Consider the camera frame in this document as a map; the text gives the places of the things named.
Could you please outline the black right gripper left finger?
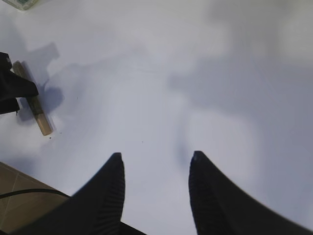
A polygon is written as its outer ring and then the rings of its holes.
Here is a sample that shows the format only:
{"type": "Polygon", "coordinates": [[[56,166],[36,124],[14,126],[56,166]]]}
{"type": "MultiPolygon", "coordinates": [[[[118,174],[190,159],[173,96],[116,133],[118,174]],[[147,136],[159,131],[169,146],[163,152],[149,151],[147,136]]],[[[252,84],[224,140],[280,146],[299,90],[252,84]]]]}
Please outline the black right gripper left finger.
{"type": "Polygon", "coordinates": [[[140,235],[121,221],[125,172],[121,153],[113,153],[101,169],[72,197],[14,235],[140,235]]]}

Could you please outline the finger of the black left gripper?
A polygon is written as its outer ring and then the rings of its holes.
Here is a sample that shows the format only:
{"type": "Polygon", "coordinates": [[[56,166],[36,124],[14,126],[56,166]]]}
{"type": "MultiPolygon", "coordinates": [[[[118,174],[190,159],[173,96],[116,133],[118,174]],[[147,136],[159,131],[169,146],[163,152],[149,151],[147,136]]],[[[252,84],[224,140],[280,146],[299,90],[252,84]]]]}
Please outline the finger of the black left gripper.
{"type": "Polygon", "coordinates": [[[11,71],[12,63],[7,53],[0,53],[0,99],[37,96],[36,85],[11,71]]]}
{"type": "Polygon", "coordinates": [[[18,101],[16,98],[9,98],[0,102],[0,114],[7,114],[17,112],[20,110],[18,101]]]}

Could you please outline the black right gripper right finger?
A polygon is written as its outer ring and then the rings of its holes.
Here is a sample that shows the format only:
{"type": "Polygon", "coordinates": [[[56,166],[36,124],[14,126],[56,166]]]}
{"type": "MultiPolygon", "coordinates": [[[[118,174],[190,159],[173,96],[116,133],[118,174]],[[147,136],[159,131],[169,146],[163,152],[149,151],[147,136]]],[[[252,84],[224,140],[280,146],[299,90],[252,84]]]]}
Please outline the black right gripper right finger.
{"type": "Polygon", "coordinates": [[[245,193],[201,151],[189,169],[189,196],[199,235],[311,235],[245,193]]]}

